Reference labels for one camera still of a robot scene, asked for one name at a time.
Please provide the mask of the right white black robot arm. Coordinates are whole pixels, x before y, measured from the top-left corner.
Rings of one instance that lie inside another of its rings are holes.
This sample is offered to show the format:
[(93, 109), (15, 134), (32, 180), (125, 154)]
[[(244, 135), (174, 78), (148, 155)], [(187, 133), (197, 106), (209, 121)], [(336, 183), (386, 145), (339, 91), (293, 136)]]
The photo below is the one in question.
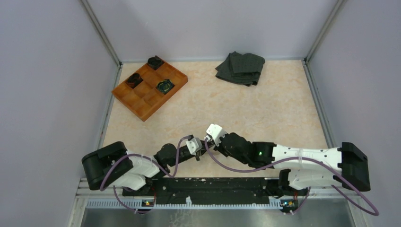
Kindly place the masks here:
[(220, 137), (206, 135), (215, 150), (251, 167), (250, 172), (279, 169), (278, 191), (290, 195), (295, 189), (342, 186), (361, 192), (371, 189), (368, 158), (355, 144), (308, 149), (286, 147), (273, 142), (250, 142), (236, 133)]

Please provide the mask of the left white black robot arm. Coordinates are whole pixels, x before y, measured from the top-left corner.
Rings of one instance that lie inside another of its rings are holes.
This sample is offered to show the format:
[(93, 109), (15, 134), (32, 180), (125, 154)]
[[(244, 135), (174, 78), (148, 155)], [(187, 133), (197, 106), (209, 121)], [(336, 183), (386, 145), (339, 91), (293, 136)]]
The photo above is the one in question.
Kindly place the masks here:
[(92, 191), (104, 191), (109, 186), (127, 188), (139, 195), (150, 193), (150, 179), (175, 177), (178, 170), (170, 170), (191, 158), (197, 160), (206, 152), (204, 141), (187, 136), (177, 146), (165, 144), (153, 156), (129, 151), (122, 141), (85, 155), (82, 166)]

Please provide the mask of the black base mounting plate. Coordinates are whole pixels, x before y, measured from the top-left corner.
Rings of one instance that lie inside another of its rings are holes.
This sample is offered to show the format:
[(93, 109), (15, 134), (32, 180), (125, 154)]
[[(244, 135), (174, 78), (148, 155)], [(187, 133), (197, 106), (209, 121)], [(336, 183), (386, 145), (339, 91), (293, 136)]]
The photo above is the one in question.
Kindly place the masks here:
[(183, 204), (189, 197), (195, 205), (268, 204), (283, 196), (305, 196), (307, 189), (284, 186), (278, 179), (235, 178), (160, 178), (148, 180), (137, 191), (123, 189), (123, 197), (148, 196), (156, 204)]

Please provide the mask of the black green coiled object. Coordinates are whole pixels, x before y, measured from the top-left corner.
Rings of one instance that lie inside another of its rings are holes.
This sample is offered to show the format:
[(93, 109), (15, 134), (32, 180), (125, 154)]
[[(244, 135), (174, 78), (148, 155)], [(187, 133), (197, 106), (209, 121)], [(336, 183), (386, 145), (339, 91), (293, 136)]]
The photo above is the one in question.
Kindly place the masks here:
[(164, 95), (167, 94), (173, 88), (174, 88), (174, 83), (170, 79), (164, 79), (160, 81), (156, 86), (156, 89)]

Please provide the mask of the dark grey folded cloth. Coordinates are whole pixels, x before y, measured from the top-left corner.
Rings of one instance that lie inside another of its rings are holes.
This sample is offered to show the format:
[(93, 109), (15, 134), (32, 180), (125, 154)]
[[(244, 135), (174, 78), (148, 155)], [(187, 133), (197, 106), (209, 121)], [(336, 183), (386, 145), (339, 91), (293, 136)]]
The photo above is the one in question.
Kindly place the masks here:
[(247, 87), (256, 86), (264, 64), (265, 59), (256, 54), (232, 52), (216, 67), (216, 78)]

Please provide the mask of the black object left compartment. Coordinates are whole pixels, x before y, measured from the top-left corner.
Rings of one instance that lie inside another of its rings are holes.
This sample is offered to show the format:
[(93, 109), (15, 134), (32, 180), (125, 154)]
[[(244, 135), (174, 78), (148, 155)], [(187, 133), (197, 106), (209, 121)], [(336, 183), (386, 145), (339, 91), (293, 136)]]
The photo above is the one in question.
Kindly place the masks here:
[(143, 81), (142, 77), (140, 76), (139, 73), (133, 73), (131, 76), (129, 76), (126, 80), (126, 85), (130, 88), (135, 88), (137, 85), (139, 85)]

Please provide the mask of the black object compartment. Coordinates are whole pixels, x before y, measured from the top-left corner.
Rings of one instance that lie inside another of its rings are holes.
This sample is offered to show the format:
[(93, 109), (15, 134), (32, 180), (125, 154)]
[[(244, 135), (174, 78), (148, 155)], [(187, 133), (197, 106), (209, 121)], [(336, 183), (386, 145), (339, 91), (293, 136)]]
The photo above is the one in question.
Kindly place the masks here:
[(148, 59), (147, 65), (153, 69), (153, 70), (157, 70), (158, 68), (160, 68), (165, 62), (159, 58), (158, 56), (154, 56)]
[(130, 88), (135, 88), (137, 85), (139, 85), (143, 81), (142, 77), (140, 76), (139, 73), (133, 73), (131, 76), (129, 76), (126, 80), (126, 85)]

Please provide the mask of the black object back compartment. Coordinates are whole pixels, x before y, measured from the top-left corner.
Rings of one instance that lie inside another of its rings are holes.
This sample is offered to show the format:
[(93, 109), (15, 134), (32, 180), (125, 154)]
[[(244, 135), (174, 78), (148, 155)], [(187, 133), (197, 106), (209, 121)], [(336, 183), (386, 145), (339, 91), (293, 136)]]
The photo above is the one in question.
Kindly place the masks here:
[(148, 59), (147, 65), (153, 69), (153, 70), (157, 70), (158, 68), (160, 68), (165, 62), (159, 58), (158, 56), (154, 56)]

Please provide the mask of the left aluminium frame post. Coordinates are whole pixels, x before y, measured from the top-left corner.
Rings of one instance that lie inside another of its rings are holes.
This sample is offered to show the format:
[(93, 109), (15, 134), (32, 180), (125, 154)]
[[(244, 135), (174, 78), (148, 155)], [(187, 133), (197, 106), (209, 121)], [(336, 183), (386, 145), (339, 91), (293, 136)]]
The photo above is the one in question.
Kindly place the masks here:
[(117, 66), (121, 66), (122, 62), (121, 62), (120, 58), (118, 57), (115, 49), (113, 48), (113, 45), (111, 44), (110, 40), (108, 39), (107, 34), (105, 33), (104, 29), (102, 28), (89, 1), (88, 0), (80, 0), (79, 2), (82, 5), (84, 11), (86, 12), (91, 24), (94, 26), (96, 33), (98, 34), (99, 38), (101, 39), (104, 47), (106, 48), (106, 51), (112, 58), (113, 62)]

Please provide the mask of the aluminium frame post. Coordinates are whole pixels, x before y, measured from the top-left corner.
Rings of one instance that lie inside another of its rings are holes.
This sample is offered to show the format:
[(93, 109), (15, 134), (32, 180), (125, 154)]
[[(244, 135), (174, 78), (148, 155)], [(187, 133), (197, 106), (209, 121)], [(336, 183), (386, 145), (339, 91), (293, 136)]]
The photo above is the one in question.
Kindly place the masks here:
[(326, 37), (327, 33), (329, 32), (331, 26), (333, 25), (336, 17), (344, 7), (344, 5), (347, 3), (347, 0), (337, 0), (333, 9), (329, 13), (324, 25), (322, 26), (317, 38), (315, 39), (312, 47), (310, 48), (308, 54), (304, 58), (305, 64), (308, 64), (316, 54), (317, 50), (321, 46), (322, 42), (324, 41), (324, 38)]
[(98, 34), (99, 38), (101, 39), (104, 47), (106, 48), (106, 51), (112, 58), (113, 62), (117, 66), (121, 66), (122, 62), (121, 62), (120, 58), (118, 57), (115, 49), (113, 48), (113, 45), (111, 44), (110, 40), (108, 39), (107, 34), (105, 33), (104, 29), (102, 28), (89, 1), (88, 0), (80, 0), (79, 2), (82, 5), (84, 11), (86, 12), (91, 24), (94, 26), (96, 33)]

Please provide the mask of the right aluminium frame post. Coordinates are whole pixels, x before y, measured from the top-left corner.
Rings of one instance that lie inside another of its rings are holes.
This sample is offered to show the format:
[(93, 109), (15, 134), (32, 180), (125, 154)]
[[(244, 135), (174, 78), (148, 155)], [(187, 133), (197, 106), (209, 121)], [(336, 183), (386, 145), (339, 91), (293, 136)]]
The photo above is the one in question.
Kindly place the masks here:
[(317, 38), (315, 39), (312, 47), (310, 48), (308, 54), (304, 58), (305, 64), (308, 64), (316, 54), (317, 50), (321, 46), (322, 42), (324, 41), (324, 38), (326, 37), (327, 33), (329, 32), (331, 26), (333, 25), (336, 17), (344, 7), (344, 5), (347, 3), (347, 0), (337, 0), (333, 9), (329, 13), (324, 25), (322, 26)]

